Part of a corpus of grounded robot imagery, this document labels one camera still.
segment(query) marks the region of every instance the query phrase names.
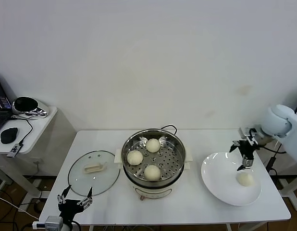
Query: white wall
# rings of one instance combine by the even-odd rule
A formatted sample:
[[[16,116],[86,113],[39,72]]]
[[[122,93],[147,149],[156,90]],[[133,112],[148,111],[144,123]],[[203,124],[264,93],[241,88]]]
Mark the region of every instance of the white wall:
[[[297,0],[0,0],[0,75],[76,130],[253,124],[297,103]]]

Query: power cord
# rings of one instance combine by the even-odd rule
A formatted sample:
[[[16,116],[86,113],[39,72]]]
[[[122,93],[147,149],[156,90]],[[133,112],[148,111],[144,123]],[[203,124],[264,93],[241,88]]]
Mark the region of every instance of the power cord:
[[[38,172],[39,172],[39,162],[38,161],[35,161],[35,162],[33,162],[33,164],[35,164],[36,166],[37,166],[37,171],[33,174],[33,175],[31,175],[30,177],[28,177],[27,179],[31,179],[33,176],[35,176]]]
[[[17,118],[17,117],[10,117],[9,120],[25,120],[27,121],[28,125],[31,127],[30,131],[21,139],[21,141],[19,142],[19,144],[21,145],[23,142],[24,142],[24,139],[32,132],[33,130],[33,127],[32,125],[30,124],[30,122],[28,121],[28,119],[21,119],[21,118]]]
[[[164,126],[164,127],[162,127],[161,129],[168,128],[168,127],[173,127],[173,128],[175,129],[174,135],[176,135],[176,133],[177,133],[177,128],[176,128],[176,126],[174,126],[173,124],[169,124],[169,125],[167,125],[167,126]]]
[[[275,153],[275,155],[276,155],[276,154],[284,154],[284,153],[286,153],[286,152],[278,152],[280,148],[279,148],[276,152],[275,152],[274,150],[269,149],[269,148],[266,148],[266,147],[261,147],[261,148],[266,149],[266,150],[268,150],[268,151],[270,151],[270,152],[273,152],[273,153]]]
[[[34,209],[34,211],[35,211],[36,213],[41,214],[43,209],[39,209],[39,208],[37,207],[37,205],[38,205],[39,202],[46,202],[46,199],[41,199],[41,198],[39,198],[39,199],[34,203],[34,205],[33,205],[33,209]]]
[[[78,226],[79,231],[81,231],[81,226],[77,221],[72,220],[72,223],[75,223]]]
[[[0,191],[5,193],[10,198],[11,202],[14,204],[13,199],[11,198],[11,196],[7,192],[5,192],[4,190],[1,190],[1,189],[0,189]],[[19,231],[18,230],[18,225],[17,225],[16,222],[14,222],[14,220],[13,220],[13,222],[11,222],[11,221],[2,221],[4,218],[6,218],[9,215],[9,213],[12,211],[12,208],[13,208],[13,206],[11,206],[10,210],[0,219],[0,224],[1,223],[3,223],[3,224],[13,224],[13,230],[14,230],[14,227],[16,227],[17,231]]]
[[[21,118],[24,118],[24,119],[38,120],[38,118],[37,119],[32,119],[33,117],[37,117],[37,115],[33,115],[33,116],[28,117],[28,118],[27,117],[24,117],[22,115],[17,115],[17,116],[19,116]]]
[[[30,203],[25,203],[25,204],[18,204],[18,206],[21,206],[21,205],[30,205],[30,204],[34,204],[34,206],[35,206],[37,203],[39,203],[43,192],[42,192],[42,190],[39,187],[38,187],[38,189],[41,191],[41,194],[39,195],[39,198],[38,198],[37,201],[30,202]],[[16,210],[15,213],[14,213],[13,222],[15,222],[15,218],[16,218],[17,212],[18,211]],[[28,223],[25,226],[23,226],[22,229],[21,229],[21,231],[23,231],[25,228],[29,228],[29,227],[32,227],[32,223]]]
[[[19,210],[22,210],[23,212],[27,213],[29,216],[31,216],[31,217],[35,218],[36,220],[38,220],[38,218],[37,218],[37,217],[35,217],[35,216],[31,215],[30,213],[28,213],[27,211],[24,211],[23,209],[21,209],[21,208],[19,208],[19,207],[17,207],[17,206],[15,206],[15,205],[13,205],[11,202],[8,202],[7,200],[4,200],[4,199],[3,199],[3,198],[1,198],[1,197],[0,197],[0,199],[1,199],[1,200],[3,200],[3,201],[5,201],[6,203],[8,203],[8,204],[12,205],[13,207],[15,207],[15,208],[17,208],[17,209],[19,209]]]
[[[277,151],[276,151],[276,152],[274,151],[274,152],[275,152],[275,153],[274,153],[274,156],[272,156],[272,157],[270,158],[270,160],[269,160],[269,162],[268,162],[268,164],[267,164],[267,166],[266,166],[266,171],[267,171],[267,172],[269,172],[270,170],[272,170],[273,164],[274,164],[274,162],[275,162],[275,160],[276,160],[276,156],[277,156],[277,154],[280,154],[279,150],[280,150],[281,146],[282,146],[282,144],[280,143],[280,145],[279,145]]]
[[[274,171],[275,172],[275,175],[278,176],[277,170],[275,170],[274,168],[272,168],[272,171]]]

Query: black cable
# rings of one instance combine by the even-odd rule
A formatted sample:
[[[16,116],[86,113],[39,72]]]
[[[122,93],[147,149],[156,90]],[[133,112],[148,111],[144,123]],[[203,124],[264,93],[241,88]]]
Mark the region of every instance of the black cable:
[[[24,231],[25,228],[32,228],[32,223],[25,224],[20,231]]]
[[[276,154],[284,154],[284,153],[286,153],[286,152],[278,152],[278,151],[274,151],[274,150],[269,149],[269,148],[266,148],[266,147],[260,147],[260,148],[266,149],[266,150],[268,150],[268,151],[270,151],[270,152],[273,152],[273,153],[276,153]]]
[[[72,220],[72,223],[75,223],[78,226],[79,231],[81,231],[81,226],[79,225],[79,223],[77,221]]]
[[[272,171],[274,171],[275,172],[275,175],[278,176],[277,170],[275,170],[274,168],[272,168]]]
[[[24,139],[32,132],[33,130],[33,127],[32,125],[30,124],[30,122],[27,120],[27,119],[21,119],[21,118],[17,118],[17,117],[10,117],[9,118],[10,120],[16,120],[16,119],[19,119],[19,120],[25,120],[27,121],[28,125],[31,127],[30,131],[22,138],[22,140],[19,142],[19,144],[22,144],[24,142]]]
[[[173,124],[169,124],[167,126],[162,127],[161,129],[167,128],[167,127],[173,127],[175,129],[174,135],[177,133],[177,128]]]
[[[18,229],[18,225],[17,225],[16,222],[12,222],[12,221],[0,221],[0,224],[13,224],[13,229],[14,229],[14,225],[15,225],[17,231],[19,231],[19,229]]]
[[[38,172],[39,172],[39,167],[38,167],[38,165],[39,165],[39,162],[35,162],[34,164],[36,164],[36,166],[37,166],[37,171],[36,171],[36,173],[34,173],[33,175],[31,175],[30,177],[26,177],[26,179],[31,179],[33,176],[35,176]]]
[[[3,192],[3,193],[5,193],[5,194],[10,198],[11,203],[14,204],[13,199],[11,198],[10,195],[8,195],[5,191],[3,191],[3,190],[1,190],[1,189],[0,189],[0,191]],[[7,213],[0,219],[0,222],[1,222],[3,219],[5,219],[7,215],[9,215],[9,213],[12,211],[12,209],[13,209],[13,206],[11,205],[10,210],[9,210],[9,211],[8,211],[8,212],[7,212]]]
[[[21,116],[21,115],[17,115],[17,116],[20,116],[21,118],[24,118],[24,119],[31,119],[33,117],[36,117],[37,115],[33,115],[33,116],[28,117],[28,118],[27,117],[24,117],[24,116]]]
[[[278,152],[279,152],[281,146],[282,146],[282,144],[280,143],[280,146],[278,147],[277,151],[275,152],[274,157],[278,154]]]
[[[39,187],[38,187],[38,189],[41,191],[41,194],[39,195],[39,198],[38,198],[38,200],[40,200],[43,191],[42,191]],[[37,203],[36,203],[36,202],[30,202],[30,203],[24,203],[24,204],[20,203],[20,204],[18,204],[17,207],[20,207],[21,205],[30,205],[30,204],[34,204],[34,205],[36,205]],[[18,212],[18,210],[16,210],[15,213],[14,213],[14,216],[13,216],[13,222],[15,222],[17,212]]]
[[[41,191],[41,194],[40,194],[38,200],[41,202],[41,201],[42,201],[41,196],[42,196],[43,191],[42,191],[41,189],[39,189],[39,190]],[[34,209],[34,211],[35,211],[36,213],[41,214],[43,209],[40,210],[40,209],[37,207],[37,204],[38,204],[38,203],[36,203],[36,202],[34,203],[34,205],[33,205],[33,209]]]
[[[252,141],[252,138],[253,138],[253,135],[252,135],[252,132],[256,132],[256,129],[255,128],[250,128],[249,129],[249,136],[250,136],[250,140]]]

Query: white cable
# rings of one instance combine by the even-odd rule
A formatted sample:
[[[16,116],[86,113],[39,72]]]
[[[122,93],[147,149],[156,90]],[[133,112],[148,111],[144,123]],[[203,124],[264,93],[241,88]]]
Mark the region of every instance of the white cable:
[[[31,119],[33,117],[36,117],[37,115],[33,115],[33,116],[30,116],[30,117],[24,117],[24,116],[18,114],[18,115],[15,115],[15,118],[17,118],[16,116],[19,116],[19,117],[24,118],[24,119],[29,119],[29,120],[38,120],[38,118],[37,119]]]
[[[19,208],[19,207],[17,207],[17,206],[15,206],[15,205],[13,205],[12,203],[10,203],[10,202],[8,202],[8,201],[6,201],[6,200],[2,199],[1,197],[0,197],[0,199],[1,199],[1,200],[3,200],[3,201],[5,201],[6,203],[9,203],[10,205],[14,206],[14,207],[15,207],[15,208],[17,208],[17,209],[20,209],[20,210],[22,210],[21,208]],[[31,217],[33,217],[33,218],[35,218],[35,219],[37,219],[37,220],[38,220],[38,218],[37,218],[37,217],[35,217],[35,216],[31,215],[30,213],[28,213],[28,212],[26,212],[26,211],[24,211],[24,210],[22,210],[22,211],[23,211],[23,212],[25,212],[25,213],[27,213],[29,216],[31,216]]]

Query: small side table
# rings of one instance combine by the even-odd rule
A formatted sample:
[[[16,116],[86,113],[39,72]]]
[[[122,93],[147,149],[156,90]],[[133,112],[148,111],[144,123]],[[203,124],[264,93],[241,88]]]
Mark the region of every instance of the small side table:
[[[47,117],[43,119],[29,120],[30,124],[33,127],[33,130],[24,140],[24,145],[17,155],[27,154],[32,150],[39,137],[42,135],[42,133],[58,111],[56,107],[50,106],[49,108],[50,113]],[[15,169],[7,161],[6,154],[9,153],[14,144],[18,143],[31,129],[30,126],[23,120],[9,120],[1,128],[0,134],[2,131],[13,127],[18,128],[15,142],[12,142],[10,144],[2,144],[0,141],[0,170],[28,192],[22,202],[23,204],[29,203],[33,198],[47,198],[49,195],[48,191],[40,191],[36,188],[37,186],[39,186],[41,179],[34,180],[33,183],[30,183],[25,177],[23,177],[22,173],[18,169]],[[26,210],[28,206],[29,205],[22,205],[21,209]]]

